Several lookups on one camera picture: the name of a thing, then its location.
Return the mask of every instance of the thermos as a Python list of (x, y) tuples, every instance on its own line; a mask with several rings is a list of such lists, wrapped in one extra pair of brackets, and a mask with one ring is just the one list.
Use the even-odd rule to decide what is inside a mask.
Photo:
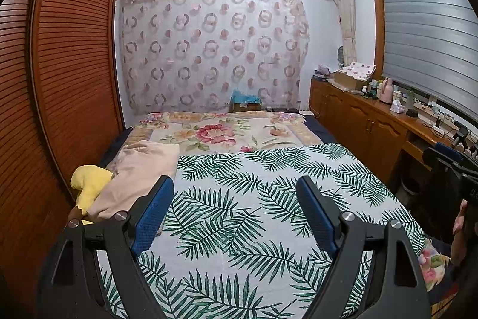
[(380, 101), (391, 105), (393, 100), (393, 80), (387, 77), (382, 83), (382, 90), (380, 91)]

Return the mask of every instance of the wooden desk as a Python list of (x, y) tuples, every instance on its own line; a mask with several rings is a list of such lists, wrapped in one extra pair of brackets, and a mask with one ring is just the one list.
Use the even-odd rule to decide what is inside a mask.
[(311, 81), (310, 109), (338, 142), (347, 147), (382, 182), (389, 183), (402, 151), (428, 170), (423, 151), (448, 137), (437, 137), (419, 118), (390, 111), (379, 100), (343, 92), (327, 82)]

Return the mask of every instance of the metal screw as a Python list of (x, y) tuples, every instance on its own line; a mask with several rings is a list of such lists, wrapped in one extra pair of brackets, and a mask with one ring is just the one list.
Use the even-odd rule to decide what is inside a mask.
[(402, 228), (402, 223), (396, 219), (392, 219), (390, 221), (390, 225), (393, 227), (393, 228)]
[(127, 213), (126, 211), (118, 211), (118, 212), (115, 214), (115, 219), (116, 219), (117, 221), (125, 220), (127, 217), (128, 217), (128, 213)]
[(342, 218), (345, 219), (347, 222), (350, 222), (355, 219), (355, 214), (350, 211), (345, 211), (342, 213)]
[(79, 224), (80, 224), (80, 221), (78, 219), (72, 219), (68, 221), (68, 227), (70, 228), (78, 227)]

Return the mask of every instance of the louvered wardrobe door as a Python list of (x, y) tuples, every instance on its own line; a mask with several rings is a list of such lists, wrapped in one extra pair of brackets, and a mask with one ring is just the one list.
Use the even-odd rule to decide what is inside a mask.
[(31, 94), (29, 8), (30, 0), (0, 5), (0, 277), (11, 294), (1, 292), (2, 318), (10, 317), (2, 302), (33, 312), (42, 261), (71, 208)]
[(37, 0), (35, 89), (47, 138), (69, 183), (123, 129), (113, 57), (115, 0)]

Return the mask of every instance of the pillow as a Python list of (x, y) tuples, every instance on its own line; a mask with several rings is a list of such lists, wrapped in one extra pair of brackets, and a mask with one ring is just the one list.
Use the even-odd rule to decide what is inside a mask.
[(103, 187), (109, 183), (113, 173), (95, 165), (82, 165), (71, 176), (70, 187), (80, 190), (76, 198), (76, 206), (83, 216), (93, 204)]
[(115, 177), (88, 209), (88, 216), (99, 221), (129, 211), (138, 197), (149, 194), (161, 175), (174, 180), (178, 160), (176, 144), (141, 140), (124, 146), (116, 157)]

